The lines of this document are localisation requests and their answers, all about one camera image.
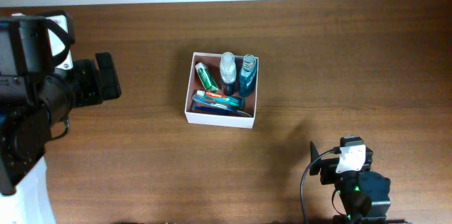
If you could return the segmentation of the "blue and white toothbrush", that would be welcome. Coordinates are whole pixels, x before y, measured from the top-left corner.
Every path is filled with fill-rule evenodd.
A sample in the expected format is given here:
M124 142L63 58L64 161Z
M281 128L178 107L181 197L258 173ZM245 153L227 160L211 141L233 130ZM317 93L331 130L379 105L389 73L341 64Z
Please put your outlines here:
M192 100L194 101L194 103L201 104L203 106L211 106L211 107L217 107L220 109L228 110L230 112L230 114L232 113L232 114L237 114L242 117L251 117L251 115L246 113L245 111L233 109L233 108L227 107L226 105L223 105L223 104L218 104L218 103L208 102L207 100L202 100L200 95L194 95L192 97Z

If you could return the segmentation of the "blue disposable razor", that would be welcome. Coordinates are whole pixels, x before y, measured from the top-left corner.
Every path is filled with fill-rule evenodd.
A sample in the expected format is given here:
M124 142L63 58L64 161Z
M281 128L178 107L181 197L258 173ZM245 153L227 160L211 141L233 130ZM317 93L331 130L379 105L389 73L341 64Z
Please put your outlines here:
M196 103L191 106L191 110L193 112L200 111L208 114L226 115L226 116L230 115L230 112L228 110L220 109L217 107L198 105Z

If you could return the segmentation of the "green and white soap box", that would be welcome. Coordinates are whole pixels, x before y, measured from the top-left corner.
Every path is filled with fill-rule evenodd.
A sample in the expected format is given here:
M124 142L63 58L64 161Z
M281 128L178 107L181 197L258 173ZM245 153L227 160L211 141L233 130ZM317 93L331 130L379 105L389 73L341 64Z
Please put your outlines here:
M208 67L203 64L202 62L199 62L195 65L196 73L198 74L198 77L201 80L201 83L206 91L216 93L219 91L218 85L215 82L215 79L213 78L212 74L210 73Z

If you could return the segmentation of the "green and white toothpaste tube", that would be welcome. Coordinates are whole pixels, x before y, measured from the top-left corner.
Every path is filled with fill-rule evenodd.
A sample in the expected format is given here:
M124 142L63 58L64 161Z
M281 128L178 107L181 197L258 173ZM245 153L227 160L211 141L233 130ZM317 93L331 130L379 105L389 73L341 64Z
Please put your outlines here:
M213 102L218 102L226 105L230 105L232 107L236 107L238 109L243 109L245 105L245 99L237 98L228 95L221 95L217 93L212 93L204 90L197 90L197 95L200 95L203 99L211 100Z

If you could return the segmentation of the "clear bottle with purple liquid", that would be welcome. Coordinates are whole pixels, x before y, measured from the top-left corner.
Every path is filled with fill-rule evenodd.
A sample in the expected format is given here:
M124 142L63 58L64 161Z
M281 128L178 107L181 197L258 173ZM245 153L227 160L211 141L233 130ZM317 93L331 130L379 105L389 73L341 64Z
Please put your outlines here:
M237 66L233 53L225 52L222 54L220 60L220 76L223 93L225 95L233 95L237 79Z

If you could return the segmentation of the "teal mouthwash bottle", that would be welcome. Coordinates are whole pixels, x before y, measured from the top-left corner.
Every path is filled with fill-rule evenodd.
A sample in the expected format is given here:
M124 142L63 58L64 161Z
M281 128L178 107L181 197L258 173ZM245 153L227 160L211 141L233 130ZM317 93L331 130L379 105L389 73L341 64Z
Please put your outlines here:
M258 59L247 54L243 58L242 67L239 73L239 96L246 98L256 87L256 73L258 68Z

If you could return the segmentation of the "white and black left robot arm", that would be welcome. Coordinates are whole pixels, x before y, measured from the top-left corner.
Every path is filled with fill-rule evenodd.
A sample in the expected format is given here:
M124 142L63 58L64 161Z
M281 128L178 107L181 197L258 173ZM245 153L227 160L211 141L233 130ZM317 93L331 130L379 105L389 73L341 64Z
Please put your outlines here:
M65 11L1 17L1 222L55 223L45 145L70 132L74 108L121 96L112 55L71 61Z

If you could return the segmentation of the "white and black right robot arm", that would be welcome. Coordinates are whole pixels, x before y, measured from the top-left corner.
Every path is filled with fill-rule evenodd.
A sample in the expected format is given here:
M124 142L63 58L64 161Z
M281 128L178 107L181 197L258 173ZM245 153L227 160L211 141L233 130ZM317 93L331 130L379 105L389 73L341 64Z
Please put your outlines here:
M404 219L388 219L391 206L391 180L371 170L373 151L359 136L346 136L340 145L319 153L310 143L311 176L319 175L322 185L335 187L332 200L340 197L344 211L338 211L332 222L339 224L405 223Z

